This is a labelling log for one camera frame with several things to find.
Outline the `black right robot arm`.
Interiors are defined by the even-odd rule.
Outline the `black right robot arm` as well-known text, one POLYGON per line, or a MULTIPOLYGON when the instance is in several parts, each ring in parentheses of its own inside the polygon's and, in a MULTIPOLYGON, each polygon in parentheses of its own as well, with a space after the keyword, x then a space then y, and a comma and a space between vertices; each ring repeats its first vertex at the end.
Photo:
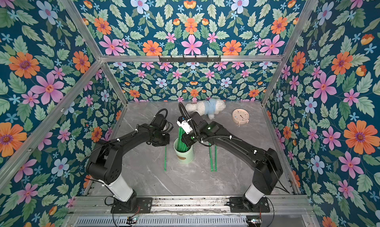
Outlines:
POLYGON ((197 112, 190 116, 182 115, 177 124, 185 133, 179 140, 187 146, 199 143, 203 146, 224 148, 244 161, 252 170, 252 183, 242 197, 241 209, 252 210, 266 195, 272 193, 283 174, 277 152, 253 146, 229 132, 221 124, 208 123, 197 112))

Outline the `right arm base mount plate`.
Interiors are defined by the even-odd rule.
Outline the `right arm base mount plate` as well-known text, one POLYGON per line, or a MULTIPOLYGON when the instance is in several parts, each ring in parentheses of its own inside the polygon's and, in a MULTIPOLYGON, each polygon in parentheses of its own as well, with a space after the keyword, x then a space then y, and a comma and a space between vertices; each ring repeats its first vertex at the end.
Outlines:
POLYGON ((252 204, 243 196, 230 197, 225 206, 231 213, 270 213, 268 198, 262 197, 257 204, 252 204))

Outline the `green straw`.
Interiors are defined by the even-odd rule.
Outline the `green straw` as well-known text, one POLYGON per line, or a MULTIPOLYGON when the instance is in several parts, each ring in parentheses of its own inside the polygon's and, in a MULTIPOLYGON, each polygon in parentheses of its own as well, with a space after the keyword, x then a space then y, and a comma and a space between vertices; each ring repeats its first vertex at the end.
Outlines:
POLYGON ((213 172, 214 171, 214 165, 213 165, 213 157, 212 157, 212 145, 208 146, 208 150, 209 150, 210 170, 211 170, 211 172, 213 172))
POLYGON ((165 146, 165 153, 164 153, 164 171, 167 171, 167 146, 165 146))
POLYGON ((217 146, 214 146, 214 162, 213 162, 214 172, 217 172, 217 146))

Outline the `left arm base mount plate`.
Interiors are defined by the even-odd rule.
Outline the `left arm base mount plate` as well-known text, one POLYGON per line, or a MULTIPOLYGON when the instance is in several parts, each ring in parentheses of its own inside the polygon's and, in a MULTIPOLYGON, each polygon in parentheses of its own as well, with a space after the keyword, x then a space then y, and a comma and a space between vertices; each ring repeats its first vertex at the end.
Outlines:
POLYGON ((112 214, 147 214, 152 208, 152 198, 132 197, 127 202, 115 199, 111 208, 112 214))

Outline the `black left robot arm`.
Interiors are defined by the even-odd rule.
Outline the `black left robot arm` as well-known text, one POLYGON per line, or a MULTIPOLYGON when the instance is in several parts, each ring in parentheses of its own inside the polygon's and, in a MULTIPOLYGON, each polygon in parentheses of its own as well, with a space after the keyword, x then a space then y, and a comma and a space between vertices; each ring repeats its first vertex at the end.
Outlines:
POLYGON ((161 109, 149 124, 137 125, 135 130, 102 142, 89 157, 86 172, 96 181, 108 188, 114 198, 113 211, 120 207, 122 211, 134 212, 137 209, 137 193, 121 175, 123 156, 135 147, 146 143, 154 147, 164 147, 169 144, 170 131, 173 125, 167 121, 167 109, 161 109))

